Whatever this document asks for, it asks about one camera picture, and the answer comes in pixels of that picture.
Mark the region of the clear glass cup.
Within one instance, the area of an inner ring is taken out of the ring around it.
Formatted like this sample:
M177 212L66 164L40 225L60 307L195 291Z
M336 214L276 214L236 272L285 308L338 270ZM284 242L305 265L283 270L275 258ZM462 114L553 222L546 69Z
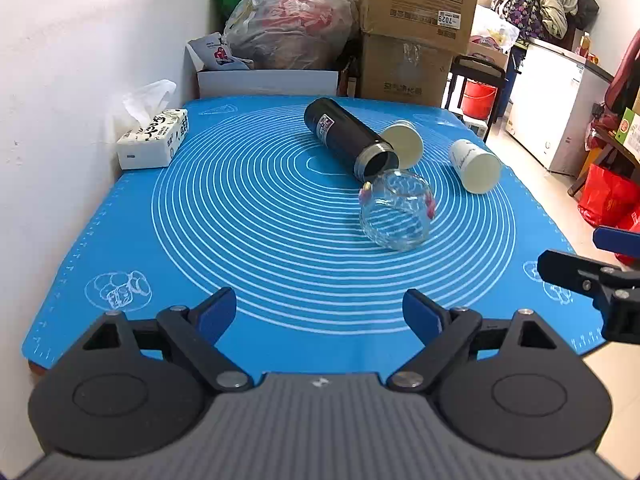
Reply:
M408 170L386 170L360 188L360 226L383 248L405 252L430 234L436 200L427 180Z

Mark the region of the white paper cup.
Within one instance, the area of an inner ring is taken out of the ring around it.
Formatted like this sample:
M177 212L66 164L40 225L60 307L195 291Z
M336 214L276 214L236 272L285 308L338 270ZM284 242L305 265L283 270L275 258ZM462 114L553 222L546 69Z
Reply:
M449 149L449 159L469 193L489 193L500 180L500 160L469 140L454 141Z

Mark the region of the blue paper cup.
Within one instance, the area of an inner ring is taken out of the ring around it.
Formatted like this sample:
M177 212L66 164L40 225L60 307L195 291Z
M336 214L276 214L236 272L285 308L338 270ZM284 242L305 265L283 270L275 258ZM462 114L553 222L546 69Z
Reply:
M420 162L424 144L412 122L408 120L393 122L380 133L380 136L393 147L399 159L400 169L409 170Z

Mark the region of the dark wooden table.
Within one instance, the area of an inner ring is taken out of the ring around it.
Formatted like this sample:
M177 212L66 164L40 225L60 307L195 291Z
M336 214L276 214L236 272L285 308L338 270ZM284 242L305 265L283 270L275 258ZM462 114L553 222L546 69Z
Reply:
M580 174L576 181L568 188L567 195L575 197L584 187L588 170L591 165L601 166L608 170L622 170L622 176L630 178L632 174L639 169L638 159L628 151L623 144L618 142L613 131L608 132L602 139L605 148L597 154L592 162L586 163L586 169Z

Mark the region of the green white carton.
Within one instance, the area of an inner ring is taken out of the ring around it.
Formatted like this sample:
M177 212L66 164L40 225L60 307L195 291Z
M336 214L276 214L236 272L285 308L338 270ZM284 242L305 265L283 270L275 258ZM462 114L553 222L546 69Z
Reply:
M635 159L640 159L640 116L630 108L626 108L623 114L615 139Z

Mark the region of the white chest freezer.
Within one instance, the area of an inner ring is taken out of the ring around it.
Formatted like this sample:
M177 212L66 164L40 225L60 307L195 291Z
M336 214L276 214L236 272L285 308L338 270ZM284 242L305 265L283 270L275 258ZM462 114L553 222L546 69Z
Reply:
M516 77L506 128L545 170L576 178L587 158L592 109L612 80L586 58L534 39Z

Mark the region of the blue silicone mat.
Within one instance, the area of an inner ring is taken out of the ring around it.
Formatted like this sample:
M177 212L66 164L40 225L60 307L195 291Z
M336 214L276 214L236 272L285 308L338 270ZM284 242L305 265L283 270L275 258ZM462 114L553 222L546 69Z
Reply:
M345 100L374 130L399 119L420 133L416 172L436 216L410 252L373 244L359 185L306 128L307 100L237 96L188 105L190 129L169 167L123 174L63 260L22 345L52 366L103 313L154 318L221 287L238 313L218 347L250 374L382 376L420 350L402 316L415 288L486 318L538 313L578 353L602 344L589 299L544 284L540 254L570 245L510 169L485 195L465 191L450 145L470 130L438 108Z

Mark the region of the red bucket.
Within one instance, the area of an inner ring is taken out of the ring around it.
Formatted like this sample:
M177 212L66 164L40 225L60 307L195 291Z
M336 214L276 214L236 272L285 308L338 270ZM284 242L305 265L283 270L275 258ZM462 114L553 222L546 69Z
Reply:
M468 80L465 84L460 108L465 116L486 120L494 106L497 89L489 84Z

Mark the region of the black thermos bottle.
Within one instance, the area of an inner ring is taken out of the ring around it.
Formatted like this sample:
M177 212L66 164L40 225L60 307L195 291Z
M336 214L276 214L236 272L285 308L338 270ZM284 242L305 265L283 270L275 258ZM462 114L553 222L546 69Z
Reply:
M399 168L393 145L332 99L312 101L304 111L304 123L362 183Z

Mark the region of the white tissue box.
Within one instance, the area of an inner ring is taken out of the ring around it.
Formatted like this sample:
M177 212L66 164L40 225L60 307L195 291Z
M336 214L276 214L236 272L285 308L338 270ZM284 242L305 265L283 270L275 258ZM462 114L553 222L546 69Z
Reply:
M122 98L132 127L116 142L121 170L166 168L189 132L188 111L169 108L177 84L161 79Z

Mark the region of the white cardboard box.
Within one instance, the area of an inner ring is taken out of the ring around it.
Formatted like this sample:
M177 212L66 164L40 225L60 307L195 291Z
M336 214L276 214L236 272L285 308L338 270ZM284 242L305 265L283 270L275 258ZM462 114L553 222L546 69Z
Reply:
M336 96L338 73L332 70L223 70L208 72L186 44L196 69L200 98L221 96Z

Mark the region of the lower brown cardboard box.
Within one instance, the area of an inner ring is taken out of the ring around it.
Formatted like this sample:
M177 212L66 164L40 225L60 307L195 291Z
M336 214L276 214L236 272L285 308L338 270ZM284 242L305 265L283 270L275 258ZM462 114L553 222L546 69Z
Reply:
M451 63L466 53L405 39L363 35L359 93L363 99L441 107Z

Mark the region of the brown cardboard box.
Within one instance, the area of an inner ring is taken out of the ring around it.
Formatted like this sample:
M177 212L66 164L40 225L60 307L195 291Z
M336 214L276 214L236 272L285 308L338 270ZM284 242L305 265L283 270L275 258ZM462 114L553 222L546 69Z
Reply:
M441 107L451 63L466 53L405 39L363 35L359 93L363 99Z
M368 35L466 52L477 0L360 0L360 26Z

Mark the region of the white printed paper bag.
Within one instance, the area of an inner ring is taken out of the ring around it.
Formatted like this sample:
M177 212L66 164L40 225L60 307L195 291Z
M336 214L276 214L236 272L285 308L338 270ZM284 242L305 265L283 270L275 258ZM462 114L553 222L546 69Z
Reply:
M213 32L210 35L192 39L189 47L203 63L208 72L222 72L223 70L252 70L254 62L245 58L237 58L224 35Z

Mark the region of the upper brown cardboard box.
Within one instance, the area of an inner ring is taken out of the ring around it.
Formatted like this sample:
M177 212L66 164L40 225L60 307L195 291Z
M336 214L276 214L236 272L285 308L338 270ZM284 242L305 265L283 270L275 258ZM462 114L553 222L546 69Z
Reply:
M360 26L368 35L466 52L477 0L360 0Z

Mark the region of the clear plastic bag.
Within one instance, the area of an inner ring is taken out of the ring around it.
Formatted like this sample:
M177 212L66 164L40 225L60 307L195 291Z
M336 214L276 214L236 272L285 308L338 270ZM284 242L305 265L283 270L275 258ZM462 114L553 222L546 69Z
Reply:
M358 29L355 0L241 0L224 39L258 70L327 70Z

